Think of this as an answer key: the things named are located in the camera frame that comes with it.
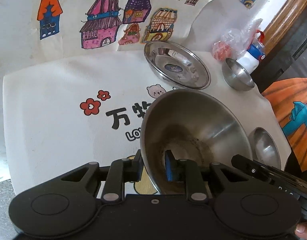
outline pink object in plastic bag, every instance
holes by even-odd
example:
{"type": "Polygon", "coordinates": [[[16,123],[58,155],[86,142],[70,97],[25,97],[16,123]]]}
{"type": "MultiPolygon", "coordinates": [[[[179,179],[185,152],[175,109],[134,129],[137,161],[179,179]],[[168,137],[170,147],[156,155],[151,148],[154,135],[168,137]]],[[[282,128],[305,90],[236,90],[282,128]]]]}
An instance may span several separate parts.
{"type": "Polygon", "coordinates": [[[213,45],[212,55],[216,60],[224,61],[232,55],[231,46],[223,41],[218,41],[213,45]]]}

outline purple house drawing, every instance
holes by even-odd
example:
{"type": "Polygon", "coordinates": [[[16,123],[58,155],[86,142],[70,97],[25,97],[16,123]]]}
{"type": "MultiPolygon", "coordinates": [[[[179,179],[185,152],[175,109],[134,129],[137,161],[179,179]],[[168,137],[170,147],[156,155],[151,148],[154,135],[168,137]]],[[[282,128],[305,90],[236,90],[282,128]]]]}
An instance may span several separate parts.
{"type": "Polygon", "coordinates": [[[123,13],[122,23],[142,23],[146,20],[150,11],[150,0],[128,0],[123,13]]]}
{"type": "Polygon", "coordinates": [[[87,12],[87,22],[81,28],[81,47],[100,48],[116,41],[122,24],[119,14],[119,0],[96,0],[87,12]]]}

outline metal basin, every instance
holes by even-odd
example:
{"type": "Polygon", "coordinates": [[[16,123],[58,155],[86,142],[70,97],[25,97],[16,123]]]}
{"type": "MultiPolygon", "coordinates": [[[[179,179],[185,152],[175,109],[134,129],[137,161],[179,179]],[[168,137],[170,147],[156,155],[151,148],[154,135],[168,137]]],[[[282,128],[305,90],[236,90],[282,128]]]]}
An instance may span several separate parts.
{"type": "Polygon", "coordinates": [[[281,161],[277,146],[270,134],[261,127],[257,127],[249,135],[254,160],[281,169],[281,161]]]}
{"type": "Polygon", "coordinates": [[[151,104],[141,125],[140,147],[148,175],[162,194],[184,192],[182,183],[166,179],[165,150],[204,167],[214,161],[231,166],[236,154],[252,158],[248,137],[233,113],[212,96],[189,89],[169,91],[151,104]]]}
{"type": "Polygon", "coordinates": [[[169,41],[151,41],[144,55],[154,73],[179,88],[203,89],[211,82],[206,65],[194,53],[169,41]]]}
{"type": "Polygon", "coordinates": [[[226,58],[221,69],[225,81],[233,89],[238,91],[248,91],[255,87],[252,77],[237,61],[231,58],[226,58]]]}

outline oval sticker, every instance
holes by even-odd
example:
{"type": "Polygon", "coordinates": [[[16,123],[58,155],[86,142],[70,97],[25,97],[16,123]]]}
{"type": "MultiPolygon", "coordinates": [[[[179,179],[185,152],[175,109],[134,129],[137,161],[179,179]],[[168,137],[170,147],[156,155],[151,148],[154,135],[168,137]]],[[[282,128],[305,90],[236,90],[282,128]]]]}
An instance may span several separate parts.
{"type": "Polygon", "coordinates": [[[165,69],[171,71],[171,72],[181,72],[183,71],[182,67],[173,65],[173,64],[167,64],[165,65],[165,69]]]}

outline wooden frame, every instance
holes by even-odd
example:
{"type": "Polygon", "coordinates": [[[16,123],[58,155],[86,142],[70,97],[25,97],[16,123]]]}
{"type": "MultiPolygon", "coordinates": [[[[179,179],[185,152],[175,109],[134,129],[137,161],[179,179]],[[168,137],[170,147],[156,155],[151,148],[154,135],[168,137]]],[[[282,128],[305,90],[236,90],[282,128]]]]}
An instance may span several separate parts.
{"type": "Polygon", "coordinates": [[[287,0],[265,29],[266,54],[278,44],[307,5],[307,0],[287,0]]]}

